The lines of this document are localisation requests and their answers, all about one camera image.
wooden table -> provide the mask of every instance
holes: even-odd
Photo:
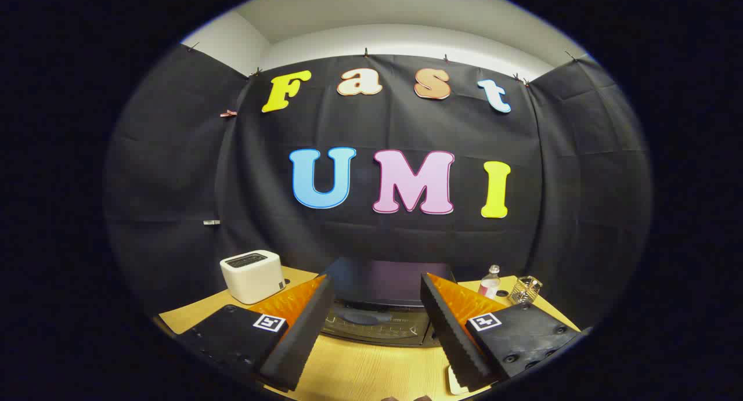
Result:
[[[282,266],[290,289],[316,277],[316,273]],[[515,276],[501,278],[501,288],[513,289]],[[477,290],[479,280],[460,282],[460,285]],[[512,303],[507,298],[496,297],[505,306]],[[204,298],[193,304],[160,314],[160,318],[176,334],[181,334],[211,316],[226,304],[249,308],[234,299],[228,290]],[[534,305],[556,319],[578,330],[570,320],[557,311],[544,298],[537,297]],[[302,378],[296,391],[284,393],[269,386],[268,390],[300,401],[381,401],[394,396],[400,401],[412,401],[428,395],[433,401],[455,401],[475,393],[453,395],[449,393],[449,361],[442,348],[391,348],[390,346],[364,345],[338,338],[319,335],[312,348]]]

water bottle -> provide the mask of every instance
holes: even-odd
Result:
[[[479,294],[485,295],[493,300],[496,299],[496,292],[498,292],[498,288],[501,285],[501,279],[498,277],[499,271],[501,271],[501,268],[498,265],[493,265],[488,269],[488,272],[490,273],[480,281],[480,289],[478,290]]]

pink letter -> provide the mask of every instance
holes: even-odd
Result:
[[[395,187],[408,212],[416,207],[424,190],[425,201],[420,204],[422,212],[448,214],[454,211],[454,205],[449,202],[449,166],[454,161],[453,154],[445,151],[428,153],[417,174],[413,173],[400,150],[379,150],[374,154],[374,160],[379,161],[382,170],[379,200],[372,207],[375,211],[390,214],[400,209],[400,204],[395,202]]]

black curtain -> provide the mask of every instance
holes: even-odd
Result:
[[[342,96],[341,74],[373,68],[381,92]],[[420,68],[441,68],[452,93],[414,93]],[[280,75],[309,70],[283,110],[262,113]],[[505,89],[500,113],[477,81]],[[238,115],[220,118],[226,109]],[[333,186],[332,147],[353,147],[348,198],[308,208],[295,199],[292,162],[321,153],[314,182]],[[378,150],[400,150],[414,171],[433,150],[455,155],[454,211],[379,214]],[[461,63],[400,55],[331,57],[249,80],[178,46],[143,81],[117,127],[107,171],[107,216],[122,270],[150,314],[226,288],[218,261],[265,248],[282,263],[321,272],[340,256],[448,263],[458,280],[491,264],[534,274],[546,296],[581,326],[600,318],[634,269],[650,213],[640,128],[600,66],[581,59],[525,86]],[[506,218],[483,218],[486,161],[511,168]],[[401,203],[396,194],[395,199]],[[218,226],[206,226],[219,219]]]
[[[528,274],[578,327],[595,324],[642,256],[652,176],[642,128],[588,57],[530,83],[542,147],[542,215]]]

white toaster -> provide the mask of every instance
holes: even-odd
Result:
[[[230,294],[244,304],[255,304],[284,289],[279,255],[255,250],[219,262]]]

